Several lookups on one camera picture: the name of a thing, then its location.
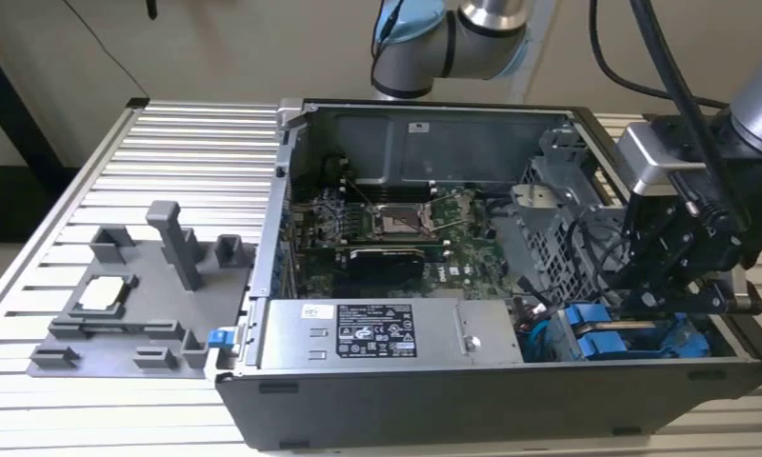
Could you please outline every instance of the power supply label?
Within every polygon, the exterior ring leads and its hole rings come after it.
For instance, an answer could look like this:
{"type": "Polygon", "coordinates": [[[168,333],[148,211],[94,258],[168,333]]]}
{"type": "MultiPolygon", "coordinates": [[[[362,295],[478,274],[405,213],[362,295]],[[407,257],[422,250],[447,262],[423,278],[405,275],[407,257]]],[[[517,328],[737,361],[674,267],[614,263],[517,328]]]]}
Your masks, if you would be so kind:
{"type": "Polygon", "coordinates": [[[417,357],[411,305],[339,305],[339,357],[417,357]]]}

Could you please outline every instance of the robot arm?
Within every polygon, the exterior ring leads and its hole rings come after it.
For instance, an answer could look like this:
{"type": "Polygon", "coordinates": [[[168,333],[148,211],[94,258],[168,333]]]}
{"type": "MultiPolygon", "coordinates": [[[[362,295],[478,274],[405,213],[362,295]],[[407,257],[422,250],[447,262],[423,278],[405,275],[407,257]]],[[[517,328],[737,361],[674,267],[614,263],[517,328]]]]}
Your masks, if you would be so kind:
{"type": "Polygon", "coordinates": [[[435,78],[492,79],[512,73],[528,47],[526,0],[387,0],[375,29],[373,86],[381,99],[415,99],[435,78]]]}
{"type": "Polygon", "coordinates": [[[608,282],[629,290],[621,304],[629,312],[762,310],[743,271],[762,250],[762,68],[708,132],[724,178],[707,172],[684,115],[632,125],[618,142],[632,189],[624,227],[630,259],[608,282]],[[720,184],[735,189],[736,202],[720,184]],[[739,208],[743,218],[735,217],[739,208]]]}

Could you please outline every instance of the cable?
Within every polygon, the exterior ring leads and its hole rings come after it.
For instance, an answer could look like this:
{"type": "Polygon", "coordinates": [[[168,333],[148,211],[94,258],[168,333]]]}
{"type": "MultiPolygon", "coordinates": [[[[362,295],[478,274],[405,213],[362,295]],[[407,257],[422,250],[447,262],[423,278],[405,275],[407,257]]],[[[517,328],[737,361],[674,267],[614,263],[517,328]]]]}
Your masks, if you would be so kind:
{"type": "Polygon", "coordinates": [[[333,214],[333,222],[335,224],[335,233],[330,236],[330,239],[334,239],[337,236],[339,236],[339,234],[342,233],[342,222],[339,221],[339,214],[335,212],[335,209],[333,209],[329,205],[326,205],[325,203],[311,203],[311,204],[297,204],[297,207],[303,207],[303,208],[325,208],[330,211],[330,214],[333,214]]]}
{"type": "MultiPolygon", "coordinates": [[[[395,8],[390,12],[390,16],[386,18],[386,22],[383,23],[383,27],[381,28],[379,34],[379,44],[375,48],[375,53],[373,53],[373,66],[370,67],[370,85],[373,86],[373,75],[377,73],[377,64],[379,59],[382,58],[383,50],[386,49],[385,41],[390,37],[390,33],[393,32],[393,28],[395,24],[398,24],[398,16],[402,12],[402,6],[405,4],[405,0],[398,0],[398,4],[395,8]]],[[[377,18],[377,25],[373,28],[373,36],[375,39],[377,36],[377,27],[379,26],[379,20],[382,19],[382,10],[383,10],[383,0],[381,0],[381,8],[379,8],[379,17],[377,18]]]]}
{"type": "MultiPolygon", "coordinates": [[[[666,100],[672,100],[670,95],[658,89],[649,88],[648,86],[642,86],[638,83],[628,81],[610,68],[608,65],[608,61],[605,60],[605,54],[601,50],[601,44],[598,42],[598,0],[590,0],[590,14],[589,14],[589,32],[590,32],[590,46],[593,49],[593,57],[596,57],[596,63],[601,68],[601,71],[605,75],[617,83],[620,86],[625,87],[626,89],[633,90],[634,92],[642,93],[644,95],[649,95],[650,97],[664,98],[666,100]]],[[[711,108],[724,109],[728,107],[728,103],[721,102],[719,100],[713,100],[711,98],[696,97],[696,102],[700,105],[704,105],[711,108]]]]}
{"type": "Polygon", "coordinates": [[[385,0],[381,0],[379,13],[377,14],[377,22],[373,23],[373,40],[370,41],[370,55],[373,55],[374,59],[377,57],[377,29],[379,28],[379,21],[382,19],[383,3],[385,0]]]}
{"type": "Polygon", "coordinates": [[[672,101],[681,112],[684,124],[695,141],[695,149],[703,158],[709,173],[709,179],[721,196],[721,201],[732,216],[732,224],[737,231],[743,232],[748,229],[751,223],[749,211],[745,203],[736,191],[731,173],[725,168],[717,143],[712,132],[703,122],[703,115],[697,107],[695,96],[684,81],[674,58],[672,57],[670,47],[666,38],[661,32],[661,25],[656,17],[656,12],[649,0],[630,0],[633,13],[641,29],[641,35],[646,44],[646,50],[652,57],[664,86],[672,96],[672,101]]]}
{"type": "Polygon", "coordinates": [[[107,47],[104,46],[104,43],[102,42],[102,38],[99,38],[99,35],[96,34],[96,32],[94,31],[91,25],[88,24],[88,21],[86,21],[86,18],[82,16],[82,14],[79,13],[79,11],[76,10],[76,8],[71,5],[68,0],[63,0],[63,3],[65,4],[65,6],[68,7],[68,9],[73,12],[73,14],[76,15],[76,17],[79,18],[79,21],[83,23],[83,25],[86,26],[86,29],[88,29],[88,32],[91,33],[92,37],[96,40],[96,43],[99,43],[99,47],[102,47],[102,50],[104,50],[104,53],[107,54],[107,56],[114,60],[114,62],[116,62],[116,65],[119,65],[119,68],[122,69],[122,71],[124,71],[124,73],[127,73],[127,76],[130,76],[130,79],[132,80],[132,82],[135,83],[136,86],[139,86],[139,89],[142,90],[142,92],[144,93],[146,97],[150,98],[150,93],[144,90],[144,87],[142,86],[142,83],[139,83],[139,80],[136,79],[136,77],[132,75],[132,73],[130,72],[130,70],[127,69],[127,67],[122,64],[122,62],[118,60],[118,58],[114,56],[114,54],[108,51],[107,47]]]}

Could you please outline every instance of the motherboard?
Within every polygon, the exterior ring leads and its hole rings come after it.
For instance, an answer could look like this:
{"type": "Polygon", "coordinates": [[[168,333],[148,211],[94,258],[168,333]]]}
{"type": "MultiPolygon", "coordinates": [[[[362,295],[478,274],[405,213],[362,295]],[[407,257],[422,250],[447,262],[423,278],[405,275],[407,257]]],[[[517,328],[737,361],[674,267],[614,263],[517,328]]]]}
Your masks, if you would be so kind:
{"type": "Polygon", "coordinates": [[[513,297],[482,191],[430,186],[393,193],[374,202],[373,190],[350,183],[294,206],[301,297],[513,297]],[[426,201],[406,201],[413,195],[426,201]]]}

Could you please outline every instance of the slotted aluminum surface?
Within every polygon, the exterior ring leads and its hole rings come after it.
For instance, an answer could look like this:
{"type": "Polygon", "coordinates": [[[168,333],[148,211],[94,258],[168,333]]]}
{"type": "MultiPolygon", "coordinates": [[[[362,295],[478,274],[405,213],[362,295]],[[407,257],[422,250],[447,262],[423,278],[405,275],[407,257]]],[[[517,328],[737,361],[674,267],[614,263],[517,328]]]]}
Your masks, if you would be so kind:
{"type": "MultiPolygon", "coordinates": [[[[52,211],[51,229],[0,281],[0,454],[258,454],[242,443],[206,381],[35,379],[24,370],[92,259],[86,243],[99,224],[122,221],[134,237],[152,239],[143,211],[151,200],[170,198],[200,239],[235,232],[256,241],[267,197],[259,183],[276,149],[274,116],[266,106],[152,103],[122,117],[77,178],[82,188],[68,196],[79,204],[52,211]]],[[[641,117],[605,114],[600,120],[618,138],[641,117]]],[[[762,294],[762,258],[749,278],[762,294]]],[[[762,388],[740,400],[701,405],[652,437],[346,449],[341,455],[606,454],[762,457],[762,388]]]]}

